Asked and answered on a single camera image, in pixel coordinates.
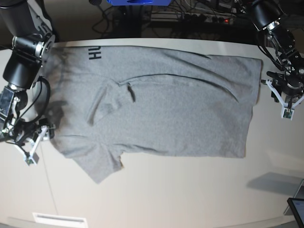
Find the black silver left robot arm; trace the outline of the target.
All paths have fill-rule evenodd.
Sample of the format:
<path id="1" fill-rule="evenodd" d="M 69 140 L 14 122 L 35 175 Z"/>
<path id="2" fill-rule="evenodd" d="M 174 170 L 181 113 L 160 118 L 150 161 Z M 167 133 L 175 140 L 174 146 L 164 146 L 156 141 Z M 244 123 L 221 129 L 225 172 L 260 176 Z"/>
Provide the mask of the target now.
<path id="1" fill-rule="evenodd" d="M 280 73 L 267 72 L 271 85 L 287 102 L 295 103 L 304 96 L 304 58 L 295 47 L 292 33 L 280 23 L 281 8 L 273 0 L 237 0 L 244 13 L 258 31 L 258 47 Z"/>

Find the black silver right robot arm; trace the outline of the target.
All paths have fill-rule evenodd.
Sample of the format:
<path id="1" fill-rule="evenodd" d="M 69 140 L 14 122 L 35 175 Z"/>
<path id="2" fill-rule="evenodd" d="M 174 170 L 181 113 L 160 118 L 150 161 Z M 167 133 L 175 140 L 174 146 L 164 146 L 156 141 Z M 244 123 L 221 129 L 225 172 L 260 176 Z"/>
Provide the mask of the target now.
<path id="1" fill-rule="evenodd" d="M 44 78 L 45 64 L 57 33 L 42 0 L 35 3 L 42 14 L 36 13 L 27 0 L 2 0 L 0 15 L 13 35 L 11 56 L 3 72 L 7 81 L 0 94 L 0 140 L 23 146 L 26 140 L 34 140 L 41 128 L 49 126 L 43 115 L 48 107 L 51 89 Z M 25 121 L 23 115 L 34 106 L 28 105 L 27 91 L 39 82 L 46 88 L 45 101 L 39 107 L 38 115 Z"/>

